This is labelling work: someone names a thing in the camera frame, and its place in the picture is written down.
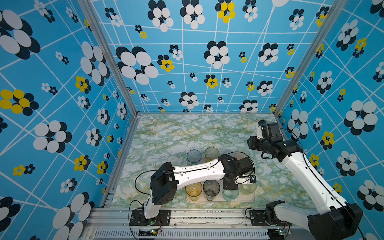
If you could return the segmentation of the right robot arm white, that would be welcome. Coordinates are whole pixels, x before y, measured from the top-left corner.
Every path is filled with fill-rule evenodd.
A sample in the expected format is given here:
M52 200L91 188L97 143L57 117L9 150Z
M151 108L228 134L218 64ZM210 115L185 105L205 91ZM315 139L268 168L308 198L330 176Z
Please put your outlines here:
M284 140L277 123L260 122L258 133L248 141L249 149L270 154L282 163L299 181L313 201L314 209L302 209L284 201L266 205L268 224L289 222L309 231L317 240L343 240L361 229L363 210L348 203L310 164L299 145Z

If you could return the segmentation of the aluminium corner post right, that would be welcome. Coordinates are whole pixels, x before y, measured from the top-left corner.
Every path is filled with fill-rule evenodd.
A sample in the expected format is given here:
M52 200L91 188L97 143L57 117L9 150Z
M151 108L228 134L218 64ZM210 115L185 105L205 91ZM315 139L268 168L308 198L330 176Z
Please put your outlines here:
M302 58L298 69L295 72L295 75L292 80L290 80L289 84L287 85L286 89L284 90L283 95L281 96L279 102L277 103L277 107L274 111L274 116L277 117L278 114L281 112L285 104L288 102L288 98L290 94L292 93L294 87L298 84L299 80L301 79L302 75L305 73L306 69L308 68L309 64L311 63L318 47L322 44L323 40L328 35L330 29L334 25L335 21L337 20L338 16L340 15L343 7L347 3L347 0L337 0L334 1L333 5L331 6L331 9L329 11L328 17L326 18L325 22L322 24L322 26L319 28L318 32L316 33L313 41L311 42L309 48L307 49L304 57Z

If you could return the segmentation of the grey tall glass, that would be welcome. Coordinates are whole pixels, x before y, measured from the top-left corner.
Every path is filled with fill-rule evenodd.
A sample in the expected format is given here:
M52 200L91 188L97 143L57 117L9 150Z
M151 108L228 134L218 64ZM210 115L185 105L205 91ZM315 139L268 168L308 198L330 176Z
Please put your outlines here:
M217 180L207 180L203 184L203 191L206 199L211 202L219 194L221 190L220 184Z

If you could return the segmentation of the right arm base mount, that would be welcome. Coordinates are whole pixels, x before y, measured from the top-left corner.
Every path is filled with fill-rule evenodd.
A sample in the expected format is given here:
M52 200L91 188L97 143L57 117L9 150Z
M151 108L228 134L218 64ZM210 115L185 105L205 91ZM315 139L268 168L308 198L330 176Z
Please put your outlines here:
M277 221L274 224L268 223L265 218L265 211L263 210L247 210L246 217L251 221L253 227L288 228L292 226L291 223L284 221Z

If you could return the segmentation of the pink rectangular tray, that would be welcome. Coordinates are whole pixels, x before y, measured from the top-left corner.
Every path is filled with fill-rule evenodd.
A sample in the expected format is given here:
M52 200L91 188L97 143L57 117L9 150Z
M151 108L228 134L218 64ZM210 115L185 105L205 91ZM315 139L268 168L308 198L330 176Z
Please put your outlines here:
M221 190L219 192L219 194L215 197L215 199L211 202L227 202L226 200L224 200L223 198L223 180L219 180L218 181L219 184L220 184L220 187L221 187ZM243 195L241 192L239 193L239 196L231 201L231 202L250 202L254 199L254 196L253 194L250 194L250 195ZM201 195L199 196L198 200L195 201L195 202L199 202L199 203L210 203L207 199L206 199L206 196L205 196L205 193L204 191L202 191Z

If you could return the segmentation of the aluminium corner post left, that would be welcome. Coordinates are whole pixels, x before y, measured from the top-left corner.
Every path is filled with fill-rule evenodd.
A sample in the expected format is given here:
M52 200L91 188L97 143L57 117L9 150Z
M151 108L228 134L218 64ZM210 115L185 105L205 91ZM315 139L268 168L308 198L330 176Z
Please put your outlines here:
M120 89L126 103L135 119L138 116L138 111L134 105L134 101L132 100L130 93L128 91L128 87L123 79L123 76L118 68L116 61L114 60L113 53L108 45L107 39L102 31L102 27L98 22L95 11L93 10L92 4L90 1L79 0L79 4L82 8L83 13L85 14L86 19L91 25L93 29L93 33L95 38L106 58L106 61L109 65L111 73L114 75L115 80L117 82L118 88Z

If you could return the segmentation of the teal dimpled tall cup front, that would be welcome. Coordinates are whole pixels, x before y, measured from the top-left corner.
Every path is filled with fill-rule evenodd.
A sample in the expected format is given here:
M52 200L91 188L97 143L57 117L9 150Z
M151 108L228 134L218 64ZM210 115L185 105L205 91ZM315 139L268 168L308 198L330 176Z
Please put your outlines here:
M239 190L223 190L223 198L227 202L231 202L239 196L239 193Z

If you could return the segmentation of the yellow tall glass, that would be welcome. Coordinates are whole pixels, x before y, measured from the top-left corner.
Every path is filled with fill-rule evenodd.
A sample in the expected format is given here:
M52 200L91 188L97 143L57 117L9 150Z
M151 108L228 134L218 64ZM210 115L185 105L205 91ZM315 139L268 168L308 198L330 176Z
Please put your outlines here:
M187 185L185 187L185 190L186 190L187 198L190 201L195 202L198 200L199 196L201 195L201 193L203 191L203 185L201 183L195 183L195 184Z
M210 161L217 159L219 156L220 156L220 152L215 147L208 147L205 150L205 157Z

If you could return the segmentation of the short green cup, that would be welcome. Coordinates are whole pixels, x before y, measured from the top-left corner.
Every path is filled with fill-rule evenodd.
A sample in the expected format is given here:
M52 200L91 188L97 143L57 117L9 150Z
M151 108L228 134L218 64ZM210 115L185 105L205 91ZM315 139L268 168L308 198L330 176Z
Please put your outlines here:
M241 184L239 185L240 192L243 195L250 195L253 194L257 189L257 183L251 183L251 184Z

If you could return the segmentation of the aluminium corner post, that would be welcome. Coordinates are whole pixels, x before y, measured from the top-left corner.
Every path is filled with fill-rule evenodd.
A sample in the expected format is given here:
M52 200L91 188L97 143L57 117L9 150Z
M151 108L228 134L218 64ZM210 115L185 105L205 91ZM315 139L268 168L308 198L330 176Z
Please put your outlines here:
M319 28L318 32L316 33L313 41L311 42L309 48L307 49L304 57L302 58L298 69L295 72L295 75L292 80L290 80L289 84L287 85L286 89L284 90L283 95L281 96L279 102L277 103L277 107L274 111L274 116L277 117L278 114L281 112L285 104L288 102L288 98L290 94L292 93L294 87L298 84L299 80L301 79L302 75L305 73L306 69L308 68L309 64L311 63L318 47L322 44L323 40L328 35L330 29L334 25L335 21L337 20L338 16L340 15L343 7L347 3L347 0L337 0L334 1L333 5L331 6L331 9L329 11L328 17L326 18L325 22L322 24L322 26Z
M120 89L126 103L135 119L138 116L138 111L134 105L134 101L132 100L130 93L128 91L128 87L123 79L123 76L118 68L116 61L114 60L113 53L108 45L107 39L102 31L102 27L98 22L95 11L93 10L92 4L90 1L79 0L79 4L82 8L83 13L85 14L86 19L91 25L93 29L93 33L95 38L106 58L106 61L109 65L111 73L114 75L115 80L117 82L118 88Z

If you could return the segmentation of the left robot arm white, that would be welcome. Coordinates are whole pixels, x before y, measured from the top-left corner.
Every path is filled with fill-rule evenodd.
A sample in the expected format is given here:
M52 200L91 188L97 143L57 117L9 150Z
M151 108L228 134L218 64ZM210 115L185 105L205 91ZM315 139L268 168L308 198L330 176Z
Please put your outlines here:
M174 167L171 162L162 164L150 177L151 191L143 206L145 219L156 218L162 205L171 202L179 189L191 184L209 180L225 180L236 185L256 183L253 161L249 156L237 159L234 153L194 166Z

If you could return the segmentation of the yellow tall glass front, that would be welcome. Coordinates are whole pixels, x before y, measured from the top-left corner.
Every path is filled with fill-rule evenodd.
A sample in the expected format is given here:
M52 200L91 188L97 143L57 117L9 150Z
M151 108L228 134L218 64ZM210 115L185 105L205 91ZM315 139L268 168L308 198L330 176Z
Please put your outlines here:
M187 198L190 201L195 202L198 200L199 196L201 195L201 193L203 191L203 185L201 183L195 183L195 184L187 185L185 187L185 190L186 190Z

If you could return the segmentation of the blue clear tall glass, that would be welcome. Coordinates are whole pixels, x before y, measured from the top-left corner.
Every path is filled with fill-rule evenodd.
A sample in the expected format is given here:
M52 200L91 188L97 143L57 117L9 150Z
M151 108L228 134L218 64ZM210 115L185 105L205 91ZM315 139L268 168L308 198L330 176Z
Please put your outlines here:
M197 164L201 161L202 154L199 150L192 149L187 152L187 161L190 164Z

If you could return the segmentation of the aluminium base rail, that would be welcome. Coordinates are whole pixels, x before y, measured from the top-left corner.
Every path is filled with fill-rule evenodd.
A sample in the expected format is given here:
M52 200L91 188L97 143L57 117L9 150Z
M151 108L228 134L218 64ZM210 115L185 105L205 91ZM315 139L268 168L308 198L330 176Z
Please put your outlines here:
M97 209L82 240L312 240L307 230L253 227L245 209L173 209L143 226L127 209Z

